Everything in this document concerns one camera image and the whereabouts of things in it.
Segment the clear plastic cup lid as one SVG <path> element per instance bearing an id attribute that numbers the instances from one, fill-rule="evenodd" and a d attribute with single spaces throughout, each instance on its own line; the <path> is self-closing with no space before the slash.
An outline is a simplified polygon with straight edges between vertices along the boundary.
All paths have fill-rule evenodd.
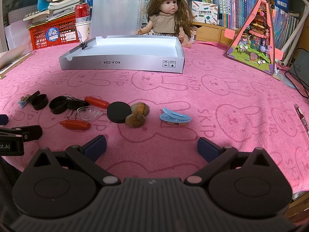
<path id="1" fill-rule="evenodd" d="M 88 122 L 103 115 L 103 112 L 95 106 L 84 106 L 77 109 L 77 114 L 82 120 Z"/>

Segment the black round cap large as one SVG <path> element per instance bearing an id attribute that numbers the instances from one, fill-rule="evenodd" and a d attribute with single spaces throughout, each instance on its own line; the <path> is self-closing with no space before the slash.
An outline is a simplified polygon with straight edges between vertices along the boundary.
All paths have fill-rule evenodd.
<path id="1" fill-rule="evenodd" d="M 55 97 L 49 103 L 49 108 L 52 114 L 59 115 L 67 110 L 66 96 Z"/>

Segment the red toy sausage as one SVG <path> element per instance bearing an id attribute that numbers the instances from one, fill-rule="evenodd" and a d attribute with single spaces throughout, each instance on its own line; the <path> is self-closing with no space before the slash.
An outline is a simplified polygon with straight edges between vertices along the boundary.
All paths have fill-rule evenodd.
<path id="1" fill-rule="evenodd" d="M 89 103 L 90 105 L 94 105 L 94 106 L 97 106 L 97 107 L 100 107 L 100 108 L 104 108 L 104 109 L 107 109 L 109 104 L 110 104 L 107 101 L 104 101 L 104 100 L 101 100 L 99 98 L 95 98 L 95 97 L 92 97 L 92 96 L 86 96 L 84 98 L 84 100 L 87 103 Z"/>
<path id="2" fill-rule="evenodd" d="M 66 119 L 61 121 L 60 124 L 67 129 L 73 130 L 88 130 L 91 127 L 90 123 L 83 120 Z"/>

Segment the red soda can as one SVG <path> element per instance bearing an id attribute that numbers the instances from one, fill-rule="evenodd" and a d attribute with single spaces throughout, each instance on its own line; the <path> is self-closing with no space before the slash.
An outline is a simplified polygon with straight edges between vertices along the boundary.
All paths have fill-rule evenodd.
<path id="1" fill-rule="evenodd" d="M 84 23 L 91 20 L 90 6 L 88 3 L 78 4 L 74 8 L 76 23 Z"/>

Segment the dark grey pouch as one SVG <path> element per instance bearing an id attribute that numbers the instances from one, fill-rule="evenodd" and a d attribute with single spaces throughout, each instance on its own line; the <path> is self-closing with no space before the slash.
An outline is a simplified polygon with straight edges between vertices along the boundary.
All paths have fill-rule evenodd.
<path id="1" fill-rule="evenodd" d="M 299 54 L 292 67 L 289 69 L 289 72 L 308 89 L 309 59 L 306 50 L 302 49 L 299 51 Z"/>

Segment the red plastic basket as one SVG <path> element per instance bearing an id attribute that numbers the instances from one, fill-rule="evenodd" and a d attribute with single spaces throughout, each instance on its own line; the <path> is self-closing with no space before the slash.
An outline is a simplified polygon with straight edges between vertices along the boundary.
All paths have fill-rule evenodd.
<path id="1" fill-rule="evenodd" d="M 34 50 L 79 42 L 76 18 L 72 13 L 37 26 L 31 26 L 28 30 Z"/>

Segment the binder clip on box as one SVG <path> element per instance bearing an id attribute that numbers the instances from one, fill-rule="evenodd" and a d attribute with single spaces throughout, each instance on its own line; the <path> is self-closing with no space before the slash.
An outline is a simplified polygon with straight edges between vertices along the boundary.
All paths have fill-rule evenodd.
<path id="1" fill-rule="evenodd" d="M 86 41 L 84 41 L 84 42 L 82 42 L 82 43 L 80 44 L 80 48 L 81 48 L 82 50 L 84 50 L 87 46 L 88 46 L 88 40 L 86 40 Z"/>

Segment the small bottle beside doll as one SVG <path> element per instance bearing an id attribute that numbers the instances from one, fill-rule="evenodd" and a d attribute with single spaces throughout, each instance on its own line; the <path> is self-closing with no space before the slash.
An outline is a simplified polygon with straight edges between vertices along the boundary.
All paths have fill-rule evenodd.
<path id="1" fill-rule="evenodd" d="M 190 42 L 191 43 L 195 43 L 195 41 L 196 41 L 196 35 L 197 35 L 197 27 L 196 26 L 193 26 L 192 28 L 191 28 L 191 39 L 190 39 Z"/>

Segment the brown snail shell back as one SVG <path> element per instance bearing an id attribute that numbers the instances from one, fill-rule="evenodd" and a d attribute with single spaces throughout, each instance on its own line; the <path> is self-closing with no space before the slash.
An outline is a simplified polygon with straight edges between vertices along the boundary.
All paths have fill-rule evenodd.
<path id="1" fill-rule="evenodd" d="M 143 102 L 132 104 L 131 110 L 132 113 L 143 114 L 143 116 L 147 116 L 150 112 L 149 106 Z"/>

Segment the white label sticker box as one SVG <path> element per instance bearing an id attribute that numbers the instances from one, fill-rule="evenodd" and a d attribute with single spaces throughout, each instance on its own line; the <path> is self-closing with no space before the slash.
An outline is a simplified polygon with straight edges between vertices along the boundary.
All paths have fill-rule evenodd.
<path id="1" fill-rule="evenodd" d="M 218 24 L 218 5 L 192 1 L 191 10 L 193 21 L 205 24 Z"/>

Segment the pen on mat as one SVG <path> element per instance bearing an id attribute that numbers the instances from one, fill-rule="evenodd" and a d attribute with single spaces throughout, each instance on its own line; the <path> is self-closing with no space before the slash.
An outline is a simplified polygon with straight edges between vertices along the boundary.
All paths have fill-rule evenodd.
<path id="1" fill-rule="evenodd" d="M 304 129 L 307 133 L 307 135 L 309 136 L 309 127 L 308 127 L 308 123 L 307 120 L 304 116 L 304 114 L 302 113 L 300 107 L 297 104 L 294 104 L 294 108 L 299 116 L 300 121 L 302 122 L 302 125 L 304 126 Z"/>

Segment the pink triangular toy house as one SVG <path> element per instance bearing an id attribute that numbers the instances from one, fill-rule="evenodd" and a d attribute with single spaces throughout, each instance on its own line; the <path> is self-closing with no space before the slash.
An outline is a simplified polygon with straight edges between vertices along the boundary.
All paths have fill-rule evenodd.
<path id="1" fill-rule="evenodd" d="M 274 74 L 276 59 L 281 59 L 283 52 L 275 47 L 269 0 L 257 0 L 238 34 L 232 34 L 230 39 L 226 51 L 229 59 Z"/>

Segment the pink bunny towel mat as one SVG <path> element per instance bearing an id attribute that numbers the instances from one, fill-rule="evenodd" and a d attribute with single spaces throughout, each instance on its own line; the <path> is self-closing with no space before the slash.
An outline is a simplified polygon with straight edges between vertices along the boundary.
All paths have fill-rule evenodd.
<path id="1" fill-rule="evenodd" d="M 205 137 L 219 146 L 240 151 L 262 147 L 288 179 L 294 192 L 308 189 L 308 135 L 294 109 L 308 114 L 308 101 L 282 82 L 225 57 L 225 51 L 195 43 L 185 50 L 182 74 L 125 70 L 67 70 L 59 57 L 72 44 L 36 50 L 1 80 L 1 113 L 8 127 L 40 125 L 42 137 L 24 145 L 21 157 L 6 160 L 23 170 L 41 147 L 53 151 L 82 145 L 97 135 L 107 150 L 97 163 L 126 177 L 185 178 L 205 166 L 197 141 Z M 112 123 L 103 115 L 85 131 L 69 130 L 60 122 L 71 111 L 54 115 L 48 107 L 20 108 L 18 100 L 40 91 L 52 100 L 60 95 L 86 96 L 107 102 L 146 103 L 150 113 L 143 127 Z M 185 126 L 160 119 L 163 108 L 188 115 Z"/>

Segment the stack of books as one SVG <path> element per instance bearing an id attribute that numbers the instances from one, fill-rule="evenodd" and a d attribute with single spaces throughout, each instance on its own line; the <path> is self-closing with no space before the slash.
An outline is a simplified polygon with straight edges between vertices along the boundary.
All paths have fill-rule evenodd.
<path id="1" fill-rule="evenodd" d="M 49 6 L 47 10 L 39 12 L 31 12 L 25 15 L 24 21 L 30 21 L 36 25 L 39 23 L 45 23 L 59 17 L 71 14 L 74 12 L 76 5 L 81 4 L 84 0 L 47 0 Z"/>

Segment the brown haired doll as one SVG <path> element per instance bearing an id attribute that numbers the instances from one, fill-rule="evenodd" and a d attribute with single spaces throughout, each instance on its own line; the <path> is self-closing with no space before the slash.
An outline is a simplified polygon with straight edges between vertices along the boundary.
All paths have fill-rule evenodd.
<path id="1" fill-rule="evenodd" d="M 148 23 L 137 35 L 152 33 L 179 39 L 184 48 L 191 48 L 192 12 L 184 0 L 150 0 Z"/>

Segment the wooden drawer unit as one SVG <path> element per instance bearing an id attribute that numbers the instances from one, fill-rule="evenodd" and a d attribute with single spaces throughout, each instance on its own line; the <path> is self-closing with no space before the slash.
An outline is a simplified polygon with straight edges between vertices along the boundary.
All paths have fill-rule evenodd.
<path id="1" fill-rule="evenodd" d="M 197 27 L 196 40 L 230 45 L 232 40 L 225 37 L 225 27 L 213 24 L 195 22 Z"/>

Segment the white plastic pipe rack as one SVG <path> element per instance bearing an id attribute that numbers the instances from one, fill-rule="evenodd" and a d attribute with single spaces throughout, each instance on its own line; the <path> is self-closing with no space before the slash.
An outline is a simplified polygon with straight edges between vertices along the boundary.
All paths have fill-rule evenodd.
<path id="1" fill-rule="evenodd" d="M 277 58 L 277 65 L 280 67 L 286 67 L 288 66 L 288 62 L 290 61 L 294 50 L 296 48 L 296 45 L 298 43 L 298 40 L 300 38 L 300 35 L 302 33 L 305 21 L 308 17 L 308 0 L 300 0 L 304 4 L 304 10 L 301 14 L 301 19 L 296 26 L 296 28 L 293 30 L 292 34 L 288 38 L 287 42 L 284 44 L 284 46 L 281 48 L 282 57 Z"/>

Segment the translucent plastic clipboard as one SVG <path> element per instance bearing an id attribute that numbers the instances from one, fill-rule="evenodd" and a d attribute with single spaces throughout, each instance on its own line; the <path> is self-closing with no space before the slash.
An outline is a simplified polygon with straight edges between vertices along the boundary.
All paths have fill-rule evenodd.
<path id="1" fill-rule="evenodd" d="M 93 0 L 90 38 L 135 35 L 142 10 L 143 0 Z"/>

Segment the black round disc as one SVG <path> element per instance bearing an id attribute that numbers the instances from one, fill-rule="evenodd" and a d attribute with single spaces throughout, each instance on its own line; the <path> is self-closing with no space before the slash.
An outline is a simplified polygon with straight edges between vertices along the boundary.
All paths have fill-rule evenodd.
<path id="1" fill-rule="evenodd" d="M 126 117 L 132 113 L 131 107 L 125 102 L 112 102 L 107 107 L 107 118 L 114 123 L 125 123 Z"/>

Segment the grey cardboard box tray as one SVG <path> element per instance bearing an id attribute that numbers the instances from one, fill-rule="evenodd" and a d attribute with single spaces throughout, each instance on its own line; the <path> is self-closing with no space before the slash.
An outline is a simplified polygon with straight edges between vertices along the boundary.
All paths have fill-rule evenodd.
<path id="1" fill-rule="evenodd" d="M 63 70 L 137 70 L 182 73 L 185 63 L 176 37 L 128 35 L 94 37 L 59 57 Z"/>

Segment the white paper cup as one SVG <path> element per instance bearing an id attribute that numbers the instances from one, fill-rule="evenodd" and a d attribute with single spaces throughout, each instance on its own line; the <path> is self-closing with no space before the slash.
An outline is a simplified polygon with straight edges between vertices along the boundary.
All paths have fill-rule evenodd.
<path id="1" fill-rule="evenodd" d="M 76 23 L 77 36 L 80 43 L 90 39 L 91 21 Z"/>

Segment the black binder clip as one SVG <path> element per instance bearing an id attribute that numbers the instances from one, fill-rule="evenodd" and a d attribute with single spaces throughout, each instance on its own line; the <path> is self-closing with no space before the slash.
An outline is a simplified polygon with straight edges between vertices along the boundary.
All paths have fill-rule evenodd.
<path id="1" fill-rule="evenodd" d="M 77 110 L 79 108 L 90 106 L 88 102 L 72 97 L 70 95 L 65 95 L 65 105 L 67 109 L 71 110 L 71 113 L 66 117 L 66 119 L 69 119 L 72 116 L 74 111 L 76 111 L 76 116 L 77 116 Z"/>

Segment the black round cap small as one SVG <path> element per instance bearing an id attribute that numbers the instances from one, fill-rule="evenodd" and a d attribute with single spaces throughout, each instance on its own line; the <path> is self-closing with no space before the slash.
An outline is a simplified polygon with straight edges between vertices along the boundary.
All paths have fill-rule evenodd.
<path id="1" fill-rule="evenodd" d="M 34 110 L 39 111 L 43 108 L 45 108 L 49 103 L 48 97 L 46 94 L 39 94 L 36 96 L 32 102 L 31 105 L 34 108 Z"/>

